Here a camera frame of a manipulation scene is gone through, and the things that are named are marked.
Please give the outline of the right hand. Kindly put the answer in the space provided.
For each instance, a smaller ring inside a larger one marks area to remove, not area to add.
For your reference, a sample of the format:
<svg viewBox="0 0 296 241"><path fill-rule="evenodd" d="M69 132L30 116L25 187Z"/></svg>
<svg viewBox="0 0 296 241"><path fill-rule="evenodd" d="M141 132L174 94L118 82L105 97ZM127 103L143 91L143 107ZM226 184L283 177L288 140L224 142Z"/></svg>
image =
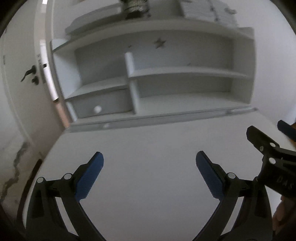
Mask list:
<svg viewBox="0 0 296 241"><path fill-rule="evenodd" d="M278 234L286 225L295 220L295 201L280 197L280 204L273 215L273 231Z"/></svg>

